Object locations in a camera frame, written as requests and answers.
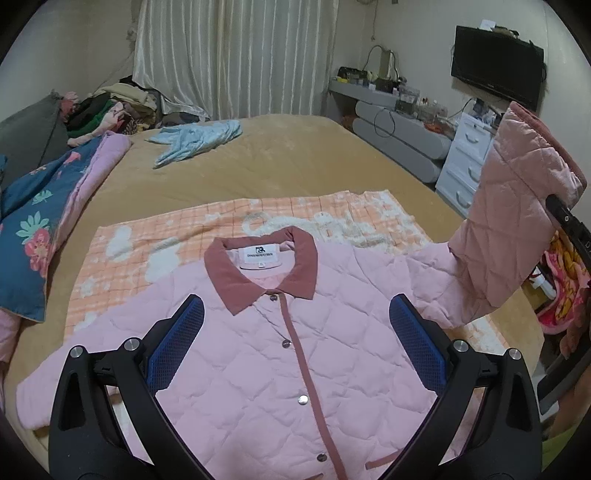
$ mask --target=white curtain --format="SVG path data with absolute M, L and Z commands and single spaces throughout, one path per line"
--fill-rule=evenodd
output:
M 320 113 L 339 0 L 144 0 L 134 80 L 164 112 Z

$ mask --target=drawer handle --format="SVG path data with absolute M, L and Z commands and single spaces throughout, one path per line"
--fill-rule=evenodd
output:
M 470 175 L 470 178 L 474 180 L 476 183 L 480 183 L 480 175 L 474 174 L 474 170 L 472 170 L 472 167 L 468 167 L 468 175 Z
M 470 142 L 470 143 L 478 143 L 478 139 L 471 137 L 470 135 L 466 134 L 466 139 Z
M 460 197 L 460 192 L 456 192 L 456 200 L 460 204 L 460 207 L 462 207 L 462 208 L 470 208 L 472 206 L 472 202 L 464 203 L 462 201 L 462 197 Z

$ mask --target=pillow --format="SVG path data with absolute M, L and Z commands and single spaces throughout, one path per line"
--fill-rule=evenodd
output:
M 51 92 L 0 122 L 0 154 L 10 158 L 1 188 L 69 150 L 60 103 L 61 96 Z

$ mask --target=bed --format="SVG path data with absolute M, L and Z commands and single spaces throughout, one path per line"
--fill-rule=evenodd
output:
M 159 170 L 152 166 L 167 146 L 144 141 L 154 131 L 131 137 L 134 145 L 91 198 L 54 258 L 46 321 L 23 324 L 5 381 L 7 417 L 45 467 L 47 431 L 20 426 L 15 390 L 61 345 L 70 294 L 98 227 L 223 200 L 342 190 L 389 190 L 434 242 L 447 241 L 462 221 L 435 192 L 327 118 L 264 115 L 242 121 L 242 127 L 243 135 L 232 142 Z M 506 341 L 523 352 L 533 372 L 543 337 L 522 291 L 491 317 Z

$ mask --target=blue mesh pad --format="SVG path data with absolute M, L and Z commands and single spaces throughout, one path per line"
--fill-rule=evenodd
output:
M 152 395 L 170 385 L 189 347 L 203 326 L 205 307 L 196 297 L 178 317 L 148 361 L 146 384 Z
M 445 359 L 399 297 L 390 302 L 390 323 L 425 388 L 441 395 L 447 383 Z

